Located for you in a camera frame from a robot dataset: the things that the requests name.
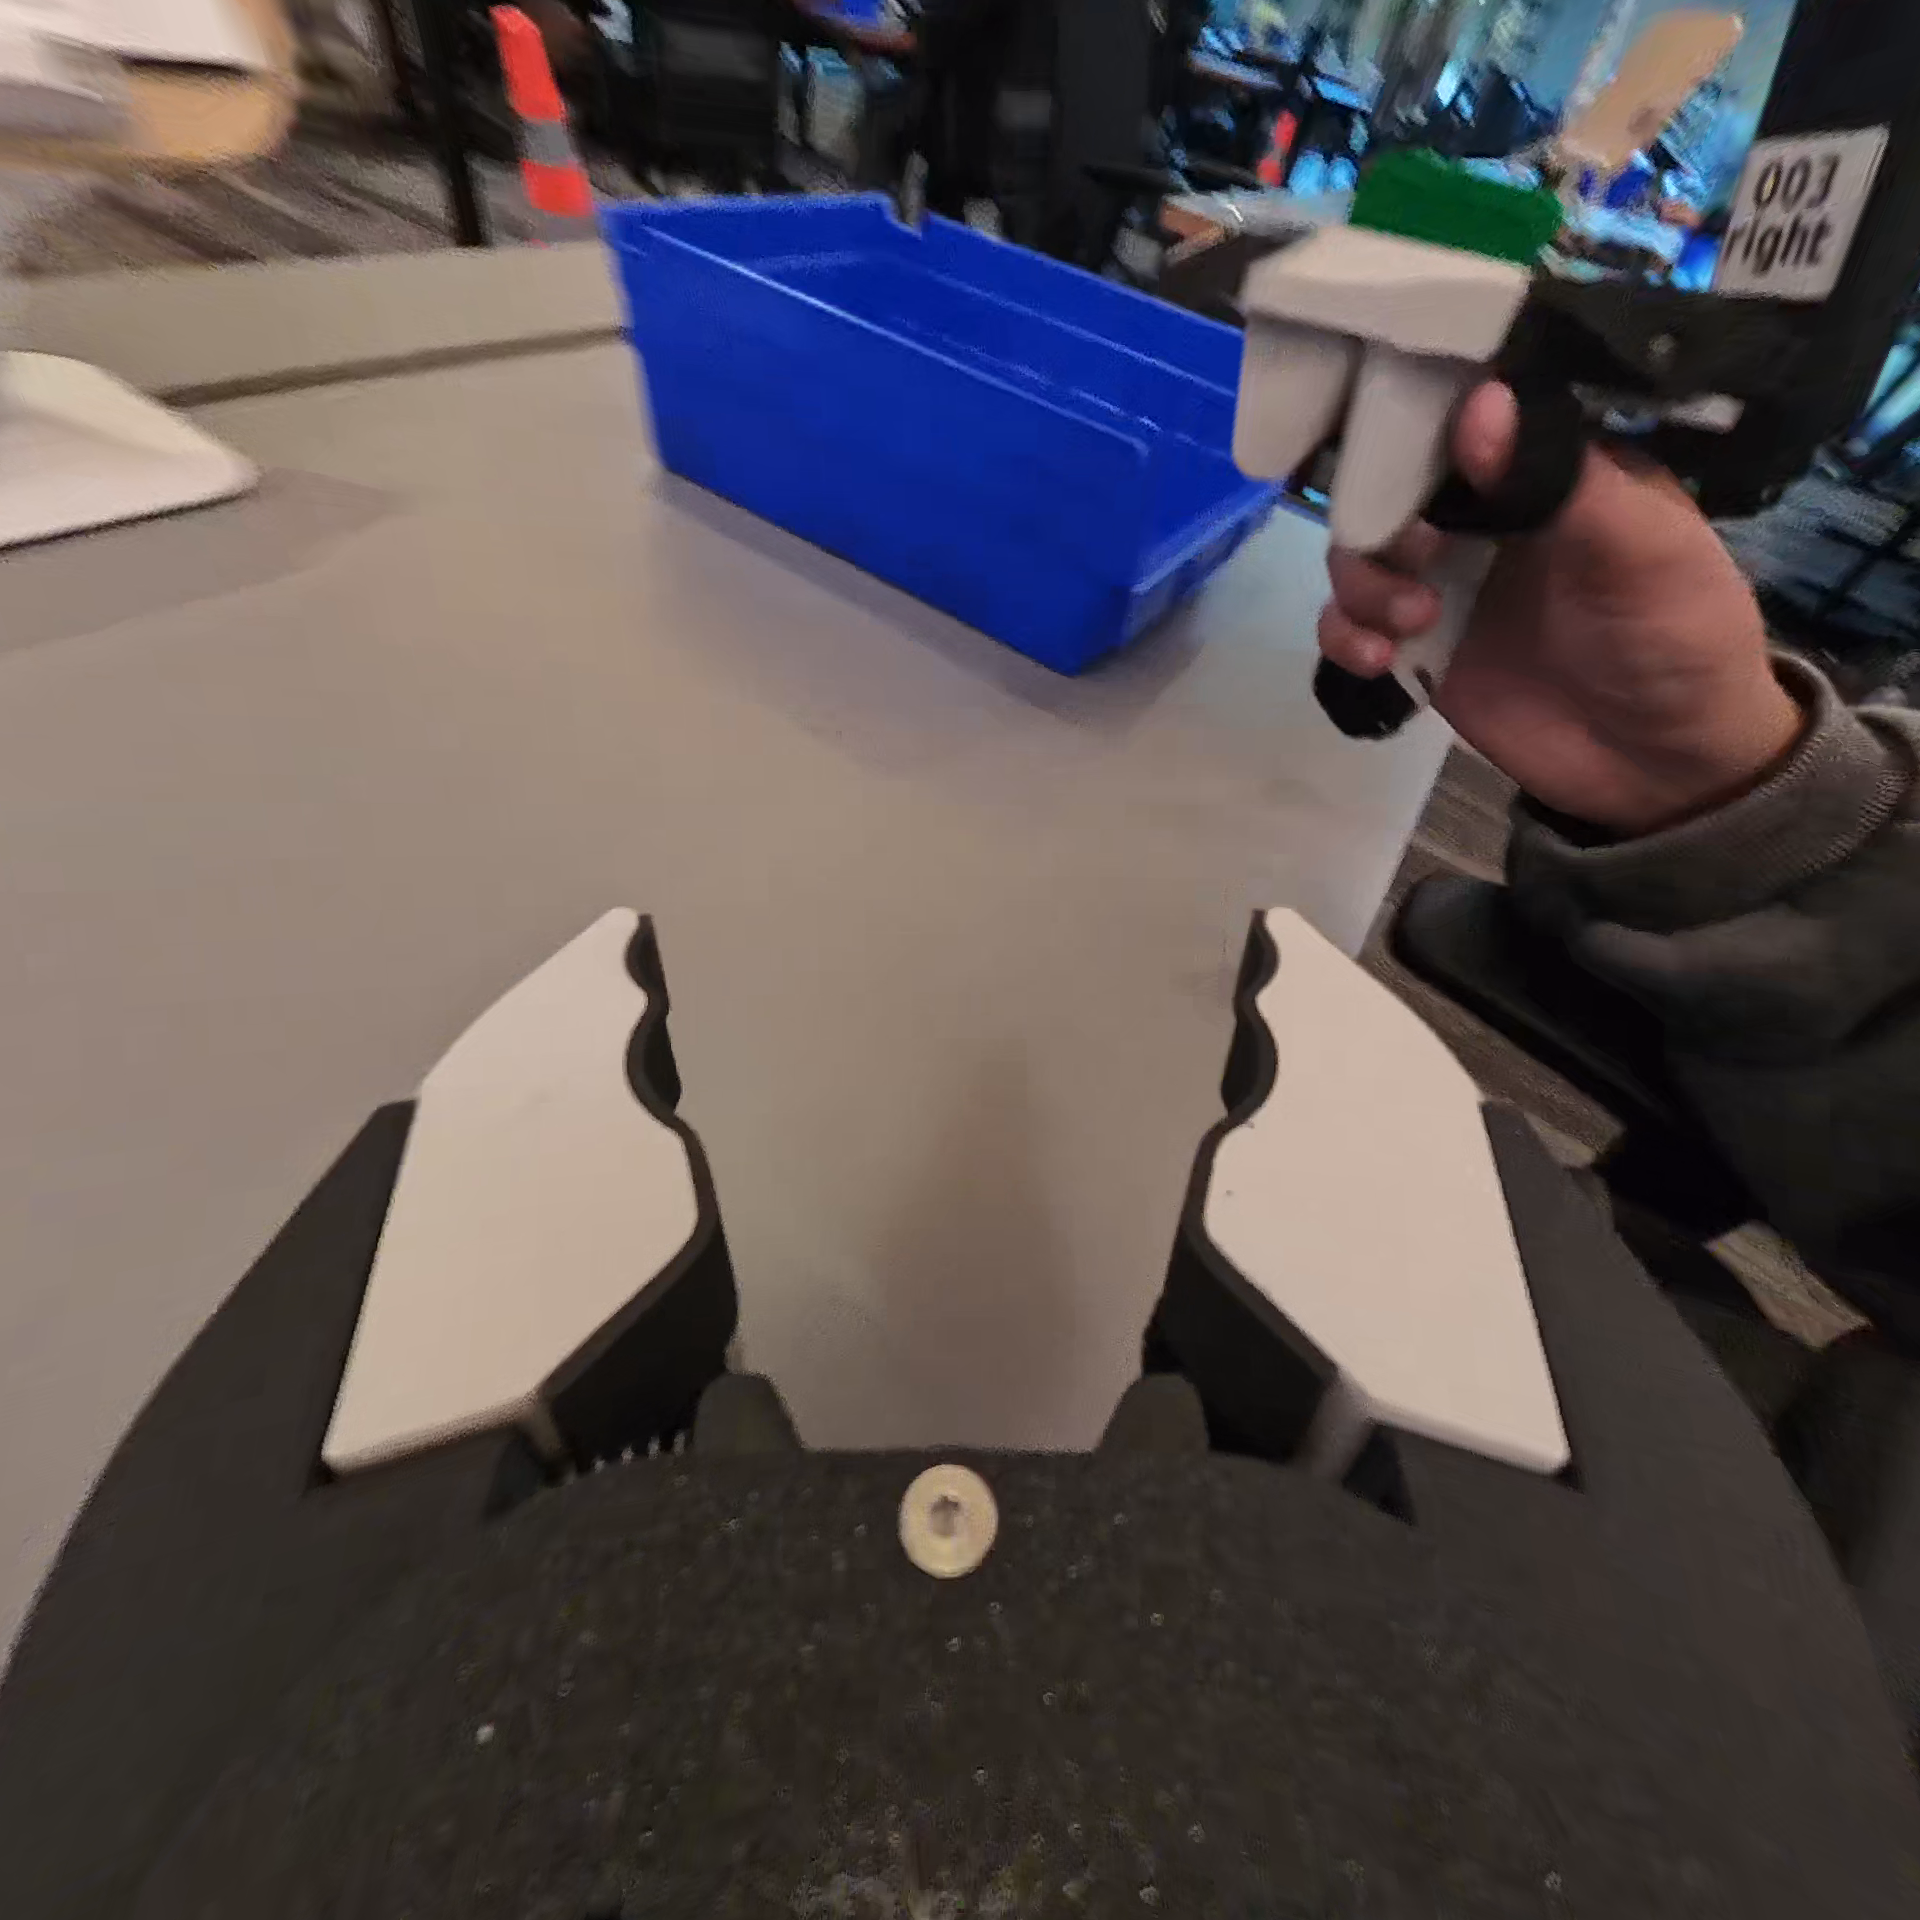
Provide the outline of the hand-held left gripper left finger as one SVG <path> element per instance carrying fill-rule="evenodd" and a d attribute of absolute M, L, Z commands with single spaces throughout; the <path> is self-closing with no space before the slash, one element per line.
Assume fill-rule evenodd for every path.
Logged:
<path fill-rule="evenodd" d="M 667 1012 L 656 926 L 614 907 L 424 1074 L 323 1438 L 331 1476 L 499 1433 L 589 1473 L 691 1426 L 738 1300 Z"/>

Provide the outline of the grey desk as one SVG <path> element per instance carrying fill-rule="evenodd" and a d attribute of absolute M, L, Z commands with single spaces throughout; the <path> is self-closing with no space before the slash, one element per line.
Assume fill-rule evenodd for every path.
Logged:
<path fill-rule="evenodd" d="M 666 475 L 595 246 L 18 315 L 261 482 L 4 561 L 4 1645 L 372 1109 L 614 906 L 802 1436 L 1090 1446 L 1252 910 L 1355 954 L 1450 751 L 1316 709 L 1322 530 L 1056 679 Z"/>

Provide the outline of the person's right hand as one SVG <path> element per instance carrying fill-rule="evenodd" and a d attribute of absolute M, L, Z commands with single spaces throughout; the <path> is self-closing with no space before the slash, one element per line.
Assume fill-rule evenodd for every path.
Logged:
<path fill-rule="evenodd" d="M 1694 499 L 1607 445 L 1540 532 L 1500 542 L 1430 707 L 1528 803 L 1614 838 L 1738 799 L 1808 729 Z"/>

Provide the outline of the green box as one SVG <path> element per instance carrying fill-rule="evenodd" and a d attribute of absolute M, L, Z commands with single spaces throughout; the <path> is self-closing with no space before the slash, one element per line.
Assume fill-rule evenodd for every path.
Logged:
<path fill-rule="evenodd" d="M 1355 182 L 1349 226 L 1533 270 L 1560 233 L 1563 201 L 1540 182 L 1512 182 L 1436 151 L 1372 158 Z"/>

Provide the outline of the blue plastic bin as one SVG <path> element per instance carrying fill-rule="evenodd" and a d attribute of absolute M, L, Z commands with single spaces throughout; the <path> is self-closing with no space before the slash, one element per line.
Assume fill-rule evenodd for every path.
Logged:
<path fill-rule="evenodd" d="M 600 233 L 663 468 L 1076 679 L 1278 510 L 1240 333 L 885 197 L 631 199 Z"/>

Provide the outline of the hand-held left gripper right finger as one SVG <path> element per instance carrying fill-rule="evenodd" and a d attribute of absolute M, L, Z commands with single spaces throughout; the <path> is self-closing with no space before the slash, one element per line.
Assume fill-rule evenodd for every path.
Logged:
<path fill-rule="evenodd" d="M 1244 937 L 1142 1370 L 1194 1391 L 1213 1452 L 1324 1482 L 1398 1438 L 1572 1468 L 1482 1092 L 1290 907 Z"/>

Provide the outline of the grey hooded sweatshirt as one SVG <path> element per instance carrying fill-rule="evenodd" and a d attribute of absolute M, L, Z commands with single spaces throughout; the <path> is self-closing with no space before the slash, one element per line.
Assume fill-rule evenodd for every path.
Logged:
<path fill-rule="evenodd" d="M 1915 1682 L 1918 1357 L 1856 1333 L 1823 1349 L 1773 1429 L 1883 1667 Z"/>

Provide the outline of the white document stand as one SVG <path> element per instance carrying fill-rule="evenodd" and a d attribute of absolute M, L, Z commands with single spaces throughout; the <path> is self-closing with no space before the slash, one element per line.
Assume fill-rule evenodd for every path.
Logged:
<path fill-rule="evenodd" d="M 171 406 L 83 358 L 24 347 L 16 253 L 88 179 L 253 161 L 295 115 L 283 5 L 3 5 L 4 548 L 251 492 L 251 461 Z"/>

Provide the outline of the orange traffic cone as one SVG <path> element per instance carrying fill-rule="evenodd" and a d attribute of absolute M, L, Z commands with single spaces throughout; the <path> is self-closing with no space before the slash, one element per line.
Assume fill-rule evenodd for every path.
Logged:
<path fill-rule="evenodd" d="M 568 115 L 543 37 L 518 7 L 494 7 L 501 77 L 517 122 L 518 186 L 535 241 L 597 241 L 591 180 L 573 149 Z"/>

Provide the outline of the wooden board stand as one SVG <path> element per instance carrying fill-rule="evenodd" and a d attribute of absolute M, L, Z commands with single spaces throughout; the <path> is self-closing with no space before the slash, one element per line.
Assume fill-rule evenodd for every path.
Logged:
<path fill-rule="evenodd" d="M 1669 7 L 1603 34 L 1551 137 L 1551 161 L 1570 175 L 1619 172 L 1644 151 L 1695 90 L 1724 66 L 1743 34 L 1743 13 Z"/>

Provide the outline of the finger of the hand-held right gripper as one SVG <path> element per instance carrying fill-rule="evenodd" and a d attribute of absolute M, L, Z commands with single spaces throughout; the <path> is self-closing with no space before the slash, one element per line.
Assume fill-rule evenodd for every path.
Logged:
<path fill-rule="evenodd" d="M 1512 326 L 1528 270 L 1398 236 L 1339 236 L 1327 275 L 1359 358 L 1338 430 L 1332 543 L 1380 550 L 1450 468 L 1455 406 Z"/>
<path fill-rule="evenodd" d="M 1395 236 L 1315 231 L 1247 270 L 1232 427 L 1240 474 L 1295 474 L 1332 437 L 1362 350 L 1395 315 L 1403 253 Z"/>

